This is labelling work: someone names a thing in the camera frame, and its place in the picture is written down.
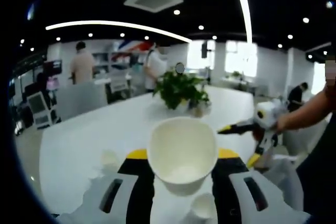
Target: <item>curved led light strip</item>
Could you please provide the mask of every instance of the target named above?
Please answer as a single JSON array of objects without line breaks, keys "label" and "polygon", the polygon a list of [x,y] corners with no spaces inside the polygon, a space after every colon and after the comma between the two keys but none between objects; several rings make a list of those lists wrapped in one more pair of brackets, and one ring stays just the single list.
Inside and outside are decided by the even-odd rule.
[{"label": "curved led light strip", "polygon": [[241,9],[243,10],[247,43],[252,44],[252,25],[251,25],[250,9],[248,8],[248,2],[247,0],[239,0],[239,1]]},{"label": "curved led light strip", "polygon": [[123,27],[131,27],[135,29],[141,29],[146,31],[152,31],[157,34],[166,35],[175,39],[182,40],[184,42],[190,43],[192,40],[188,39],[186,37],[170,33],[168,31],[160,30],[157,28],[149,27],[149,26],[142,26],[132,23],[126,23],[126,22],[118,22],[118,21],[106,21],[106,20],[84,20],[84,21],[72,21],[72,22],[65,22],[60,24],[55,24],[51,26],[47,26],[46,30],[52,30],[60,27],[66,27],[66,26],[78,26],[78,25],[109,25],[109,26],[123,26]]}]

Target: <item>white table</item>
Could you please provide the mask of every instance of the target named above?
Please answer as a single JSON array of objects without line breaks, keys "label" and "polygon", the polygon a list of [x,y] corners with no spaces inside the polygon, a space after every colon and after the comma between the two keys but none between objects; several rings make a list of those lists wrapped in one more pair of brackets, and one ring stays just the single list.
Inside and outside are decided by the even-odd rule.
[{"label": "white table", "polygon": [[[216,87],[206,87],[206,90],[212,101],[212,110],[200,120],[214,130],[253,115],[254,103],[250,93]],[[42,194],[49,211],[55,214],[73,212],[81,205],[90,179],[100,176],[104,152],[115,152],[121,165],[127,154],[146,148],[155,123],[177,115],[180,114],[166,109],[159,99],[145,94],[45,129],[39,172]],[[217,137],[219,147],[233,150],[245,163],[254,151],[255,141],[250,132],[242,136]],[[210,186],[209,183],[205,182],[205,187]],[[153,207],[167,205],[166,200],[160,203],[155,199],[164,190],[163,185],[156,180],[154,187]],[[157,218],[151,216],[151,222],[156,223],[152,219]]]}]

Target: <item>person in white shirt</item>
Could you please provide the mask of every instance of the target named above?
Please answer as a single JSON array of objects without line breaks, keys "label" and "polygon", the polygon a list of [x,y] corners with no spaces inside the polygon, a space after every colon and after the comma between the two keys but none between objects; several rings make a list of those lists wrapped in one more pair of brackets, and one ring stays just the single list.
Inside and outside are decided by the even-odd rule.
[{"label": "person in white shirt", "polygon": [[147,92],[153,92],[159,76],[166,72],[166,62],[162,59],[163,48],[154,44],[149,51],[145,63],[145,88]]},{"label": "person in white shirt", "polygon": [[85,49],[83,41],[76,45],[77,55],[73,58],[70,71],[73,84],[79,84],[93,79],[93,68],[95,59],[92,54]]}]

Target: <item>window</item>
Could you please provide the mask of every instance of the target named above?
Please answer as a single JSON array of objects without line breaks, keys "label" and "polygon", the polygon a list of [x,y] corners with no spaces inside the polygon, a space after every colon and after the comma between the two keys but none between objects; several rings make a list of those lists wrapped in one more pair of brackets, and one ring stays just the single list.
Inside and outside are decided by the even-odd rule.
[{"label": "window", "polygon": [[202,58],[202,43],[204,40],[193,40],[188,45],[187,68],[189,69],[204,69],[210,67],[211,70],[215,66],[215,49],[216,43],[214,40],[208,40],[207,49],[211,50],[207,53],[207,58]]},{"label": "window", "polygon": [[227,41],[225,56],[225,72],[238,71],[248,77],[257,75],[257,45],[249,45],[242,41]]},{"label": "window", "polygon": [[314,76],[313,76],[313,86],[311,87],[311,93],[313,95],[320,92],[325,86],[325,68],[324,64],[314,63]]}]

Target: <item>black ceiling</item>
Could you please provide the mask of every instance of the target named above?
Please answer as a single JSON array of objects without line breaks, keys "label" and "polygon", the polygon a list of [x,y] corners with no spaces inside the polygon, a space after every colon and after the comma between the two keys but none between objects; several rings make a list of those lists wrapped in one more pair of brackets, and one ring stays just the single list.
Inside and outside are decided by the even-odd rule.
[{"label": "black ceiling", "polygon": [[[180,41],[143,30],[114,26],[73,26],[45,31],[45,26],[77,20],[111,20],[130,22],[159,28],[190,39],[244,40],[245,25],[239,0],[184,0],[178,6],[159,13],[149,13],[123,5],[125,0],[18,0],[18,33],[16,57],[20,59],[30,54],[30,47],[37,51],[61,40],[71,41],[93,38],[119,38],[121,32],[127,39],[151,40],[164,44]],[[326,2],[336,0],[248,0],[251,12],[253,39],[262,46],[284,49],[297,47],[308,50],[331,40],[331,22],[336,17],[336,6],[326,8]],[[27,20],[27,12],[34,3],[33,20]],[[173,15],[179,9],[181,14]],[[302,19],[308,17],[305,24]],[[19,47],[20,39],[25,42]]]}]

